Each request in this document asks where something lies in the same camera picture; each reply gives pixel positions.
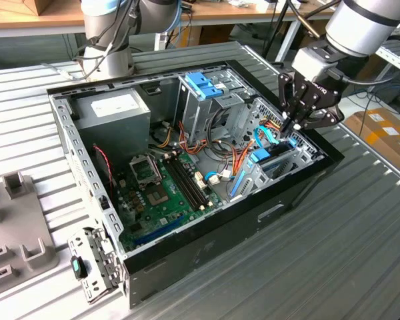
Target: ram slot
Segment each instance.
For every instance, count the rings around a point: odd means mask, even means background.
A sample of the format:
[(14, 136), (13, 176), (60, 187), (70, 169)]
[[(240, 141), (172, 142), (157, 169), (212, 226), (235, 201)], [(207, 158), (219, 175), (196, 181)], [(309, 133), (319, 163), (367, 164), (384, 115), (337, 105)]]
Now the ram slot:
[(165, 167), (194, 211), (200, 210), (201, 206), (206, 206), (208, 200), (191, 180), (178, 159), (166, 160)]

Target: green motherboard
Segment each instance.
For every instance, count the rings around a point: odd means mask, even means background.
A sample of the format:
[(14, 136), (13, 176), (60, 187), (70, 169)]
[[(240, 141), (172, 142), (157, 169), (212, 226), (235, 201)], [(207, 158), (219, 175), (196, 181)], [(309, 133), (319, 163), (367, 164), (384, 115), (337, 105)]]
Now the green motherboard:
[[(194, 206), (187, 198), (190, 194), (182, 192), (184, 185), (178, 182), (179, 174), (185, 171), (188, 179), (196, 183), (197, 169), (186, 153), (178, 155), (175, 161), (180, 166), (178, 172), (166, 165), (166, 160), (152, 161), (161, 176), (159, 183), (140, 185), (129, 165), (127, 170), (118, 173), (118, 212), (124, 226), (119, 239), (125, 250), (131, 251), (222, 206), (218, 195), (209, 187), (196, 190), (206, 198), (207, 204)], [(138, 180), (154, 174), (146, 161), (133, 167)]]

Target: blue tab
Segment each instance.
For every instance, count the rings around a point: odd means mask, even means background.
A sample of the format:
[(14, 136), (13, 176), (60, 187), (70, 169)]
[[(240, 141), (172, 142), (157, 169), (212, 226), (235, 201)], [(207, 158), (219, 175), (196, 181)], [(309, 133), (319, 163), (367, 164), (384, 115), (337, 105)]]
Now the blue tab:
[(297, 141), (294, 138), (288, 138), (288, 142), (292, 145), (292, 147), (296, 147)]
[(189, 73), (185, 76), (185, 80), (203, 99), (219, 97), (223, 94), (222, 90), (215, 88), (212, 81), (201, 72)]
[(240, 174), (240, 177), (238, 178), (237, 182), (235, 183), (235, 186), (231, 192), (231, 197), (234, 197), (234, 194), (236, 193), (237, 189), (240, 187), (240, 183), (243, 180), (246, 172), (243, 170)]
[(265, 149), (258, 149), (255, 150), (254, 152), (252, 152), (251, 154), (251, 159), (253, 160), (253, 162), (260, 162), (266, 158), (270, 158), (270, 154), (268, 153), (267, 150)]

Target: red cable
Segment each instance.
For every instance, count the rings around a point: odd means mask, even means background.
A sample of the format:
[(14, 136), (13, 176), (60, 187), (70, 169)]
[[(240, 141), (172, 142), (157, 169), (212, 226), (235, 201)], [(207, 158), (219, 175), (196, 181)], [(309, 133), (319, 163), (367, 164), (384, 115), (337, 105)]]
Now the red cable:
[(107, 165), (108, 174), (109, 174), (109, 197), (112, 199), (113, 198), (113, 177), (111, 175), (111, 167), (109, 166), (108, 158), (105, 155), (104, 151), (102, 151), (96, 145), (94, 145), (93, 148), (95, 148), (96, 150), (98, 150), (100, 152), (100, 154), (102, 154), (102, 156), (105, 160), (105, 164)]

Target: sticker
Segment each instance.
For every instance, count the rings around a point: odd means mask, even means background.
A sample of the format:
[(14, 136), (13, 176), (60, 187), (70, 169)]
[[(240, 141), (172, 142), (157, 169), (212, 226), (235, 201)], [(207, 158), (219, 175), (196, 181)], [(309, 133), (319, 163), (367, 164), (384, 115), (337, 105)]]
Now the sticker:
[(134, 110), (139, 107), (130, 94), (97, 100), (92, 102), (91, 106), (98, 118), (114, 115), (119, 112)]
[(387, 127), (387, 128), (382, 128), (385, 130), (386, 133), (388, 133), (389, 135), (399, 135), (400, 133), (398, 133), (393, 127)]
[(381, 115), (377, 114), (377, 113), (372, 113), (369, 115), (370, 118), (372, 118), (372, 120), (374, 120), (374, 122), (380, 122), (380, 121), (384, 121), (385, 119), (381, 117)]
[(220, 89), (220, 90), (224, 90), (224, 89), (226, 89), (227, 87), (223, 84), (223, 83), (218, 83), (217, 85), (215, 85), (215, 88), (216, 89)]

